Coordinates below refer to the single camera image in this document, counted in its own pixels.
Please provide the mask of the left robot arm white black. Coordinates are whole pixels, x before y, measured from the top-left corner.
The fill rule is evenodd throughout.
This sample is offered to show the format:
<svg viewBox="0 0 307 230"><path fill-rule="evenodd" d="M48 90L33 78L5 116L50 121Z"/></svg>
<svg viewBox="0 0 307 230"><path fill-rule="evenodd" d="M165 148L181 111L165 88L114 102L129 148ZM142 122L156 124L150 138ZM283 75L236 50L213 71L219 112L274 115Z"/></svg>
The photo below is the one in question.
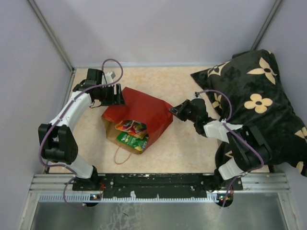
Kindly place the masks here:
<svg viewBox="0 0 307 230"><path fill-rule="evenodd" d="M77 84L61 112L38 128L39 160L46 167L64 167L74 175L73 189L95 190L100 184L97 169L78 153L73 130L95 101L102 106L124 105L121 85L114 72L88 69L86 79Z"/></svg>

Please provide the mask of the red brown paper bag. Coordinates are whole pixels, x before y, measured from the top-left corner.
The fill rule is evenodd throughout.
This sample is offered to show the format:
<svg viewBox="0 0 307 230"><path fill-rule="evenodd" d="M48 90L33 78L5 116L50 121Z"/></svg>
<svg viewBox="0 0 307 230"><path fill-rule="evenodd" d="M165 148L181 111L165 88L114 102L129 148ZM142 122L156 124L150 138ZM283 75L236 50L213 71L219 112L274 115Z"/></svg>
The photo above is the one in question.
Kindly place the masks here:
<svg viewBox="0 0 307 230"><path fill-rule="evenodd" d="M171 105L129 87L124 88L122 94L125 105L109 106L101 116L106 138L131 154L140 155L153 145L173 122L173 116L169 112ZM121 131L117 130L115 125L126 120L146 125L149 138L144 149L135 149L118 140Z"/></svg>

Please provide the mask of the green yellow snack bag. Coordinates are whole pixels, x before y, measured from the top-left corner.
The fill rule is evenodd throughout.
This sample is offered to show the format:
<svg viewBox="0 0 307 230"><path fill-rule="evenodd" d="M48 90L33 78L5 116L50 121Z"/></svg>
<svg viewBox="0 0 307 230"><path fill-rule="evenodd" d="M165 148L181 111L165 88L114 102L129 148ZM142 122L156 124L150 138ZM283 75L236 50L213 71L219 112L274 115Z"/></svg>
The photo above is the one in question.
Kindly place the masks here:
<svg viewBox="0 0 307 230"><path fill-rule="evenodd" d="M117 136L117 140L137 151L144 151L148 142L149 135L146 134L143 138L138 138L128 134L127 132L121 132Z"/></svg>

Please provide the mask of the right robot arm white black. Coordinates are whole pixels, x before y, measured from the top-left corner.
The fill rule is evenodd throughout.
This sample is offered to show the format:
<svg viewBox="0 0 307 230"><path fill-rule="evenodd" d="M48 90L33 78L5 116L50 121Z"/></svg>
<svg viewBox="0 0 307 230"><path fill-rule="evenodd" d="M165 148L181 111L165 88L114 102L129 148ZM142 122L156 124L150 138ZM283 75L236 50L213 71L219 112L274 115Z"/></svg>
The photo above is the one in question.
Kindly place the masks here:
<svg viewBox="0 0 307 230"><path fill-rule="evenodd" d="M233 125L213 119L208 115L203 99L186 100L170 108L169 112L181 121L191 121L198 134L230 145L232 157L217 167L209 178L208 191L224 190L231 184L231 179L262 168L272 159L272 150L256 125Z"/></svg>

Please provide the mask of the black floral pillow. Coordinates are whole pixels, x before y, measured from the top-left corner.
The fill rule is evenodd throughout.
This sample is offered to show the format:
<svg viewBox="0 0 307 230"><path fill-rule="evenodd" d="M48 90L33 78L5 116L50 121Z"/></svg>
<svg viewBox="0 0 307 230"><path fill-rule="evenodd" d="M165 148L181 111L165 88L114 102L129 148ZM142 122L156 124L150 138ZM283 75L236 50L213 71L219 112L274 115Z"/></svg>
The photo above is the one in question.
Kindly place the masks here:
<svg viewBox="0 0 307 230"><path fill-rule="evenodd" d="M307 174L307 129L286 96L272 52L235 54L229 61L192 73L221 119L257 126L272 149L268 165L288 163Z"/></svg>

